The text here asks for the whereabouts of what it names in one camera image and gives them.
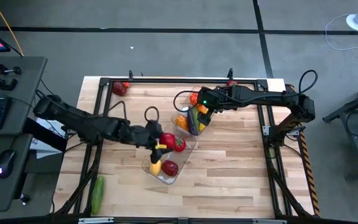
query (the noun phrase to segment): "wooden tabletop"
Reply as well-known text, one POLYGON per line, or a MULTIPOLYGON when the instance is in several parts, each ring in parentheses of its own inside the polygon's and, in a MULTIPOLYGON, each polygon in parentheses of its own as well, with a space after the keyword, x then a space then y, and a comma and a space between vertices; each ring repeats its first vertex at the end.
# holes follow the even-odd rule
MULTIPOLYGON (((79 109, 93 112, 99 79, 84 78, 77 104, 79 109)), ((173 97, 179 91, 203 85, 216 86, 131 83, 127 95, 114 95, 110 105, 124 100, 131 125, 143 126, 146 124, 145 109, 156 106, 160 111, 159 123, 164 127, 172 124, 171 116, 175 113, 173 97)), ((285 86, 282 79, 268 79, 268 88, 270 91, 282 91, 285 86)), ((179 97, 178 101, 183 101, 185 97, 179 97)), ((273 113, 276 123, 279 123, 289 110, 273 107, 273 113)), ((122 105, 110 111, 109 116, 123 117, 122 105)), ((78 138, 73 137, 68 147, 77 143, 78 138)), ((297 142, 286 139, 285 143, 299 150, 297 142)), ((85 147, 78 146, 65 154, 54 196, 57 210, 78 185, 85 147)), ((313 213, 301 158, 286 147, 281 148, 281 153, 288 188, 304 209, 313 213)), ((99 216, 273 218, 256 106, 216 114, 202 135, 197 137, 196 147, 172 185, 163 184, 142 170, 142 161, 149 154, 149 150, 104 141, 99 175, 105 176, 105 186, 99 216)), ((86 203, 87 191, 81 210, 86 203)), ((280 208, 284 211, 280 190, 278 196, 280 208)))

